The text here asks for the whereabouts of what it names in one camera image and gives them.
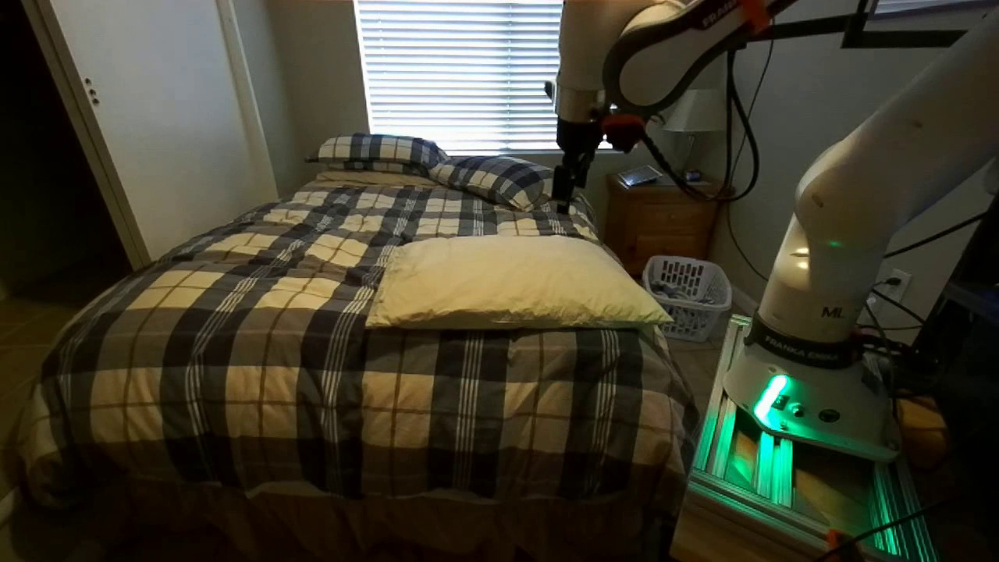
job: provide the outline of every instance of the pillow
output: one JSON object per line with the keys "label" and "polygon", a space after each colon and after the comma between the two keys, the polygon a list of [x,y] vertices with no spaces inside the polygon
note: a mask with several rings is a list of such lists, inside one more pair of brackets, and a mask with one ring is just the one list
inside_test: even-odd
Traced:
{"label": "pillow", "polygon": [[344,133],[320,146],[314,161],[349,173],[420,173],[429,176],[448,154],[425,136]]}
{"label": "pillow", "polygon": [[532,212],[554,202],[554,173],[509,157],[451,157],[430,168],[437,184]]}
{"label": "pillow", "polygon": [[509,330],[668,326],[593,239],[429,238],[386,257],[368,329]]}

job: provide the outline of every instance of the robotic arm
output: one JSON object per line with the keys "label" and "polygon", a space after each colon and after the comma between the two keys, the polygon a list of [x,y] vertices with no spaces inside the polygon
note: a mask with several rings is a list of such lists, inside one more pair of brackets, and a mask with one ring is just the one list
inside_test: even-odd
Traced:
{"label": "robotic arm", "polygon": [[[765,14],[786,4],[757,0]],[[565,165],[587,161],[571,154],[587,154],[590,143],[595,151],[616,105],[642,118],[659,113],[712,57],[753,32],[753,10],[736,0],[599,4],[599,10],[593,0],[565,0],[560,72]],[[753,330],[717,368],[726,399],[753,413],[761,428],[874,462],[895,456],[886,390],[861,368],[856,319],[895,228],[999,154],[995,68],[999,17],[964,34],[802,176]],[[587,146],[573,143],[573,129],[590,132]]]}

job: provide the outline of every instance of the plaid pillow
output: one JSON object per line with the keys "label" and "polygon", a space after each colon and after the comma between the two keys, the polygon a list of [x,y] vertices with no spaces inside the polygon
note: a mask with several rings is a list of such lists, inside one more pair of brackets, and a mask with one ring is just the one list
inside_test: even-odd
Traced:
{"label": "plaid pillow", "polygon": [[344,133],[320,146],[314,161],[349,173],[409,173],[429,176],[448,154],[425,136]]}
{"label": "plaid pillow", "polygon": [[430,168],[437,184],[532,212],[554,202],[554,173],[509,157],[451,157]]}

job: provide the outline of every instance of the plaid comforter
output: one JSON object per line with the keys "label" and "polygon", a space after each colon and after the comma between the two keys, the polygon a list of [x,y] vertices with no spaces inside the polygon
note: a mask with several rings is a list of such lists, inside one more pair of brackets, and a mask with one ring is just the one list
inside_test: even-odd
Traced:
{"label": "plaid comforter", "polygon": [[415,176],[326,173],[93,300],[35,387],[20,456],[67,503],[104,477],[336,495],[633,493],[681,480],[694,410],[656,330],[365,330],[391,247],[593,238]]}

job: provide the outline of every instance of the white door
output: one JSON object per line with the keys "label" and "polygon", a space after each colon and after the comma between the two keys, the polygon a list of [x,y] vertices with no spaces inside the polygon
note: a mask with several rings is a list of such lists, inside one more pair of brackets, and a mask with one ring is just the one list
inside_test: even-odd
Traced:
{"label": "white door", "polygon": [[133,266],[278,198],[213,0],[25,4]]}

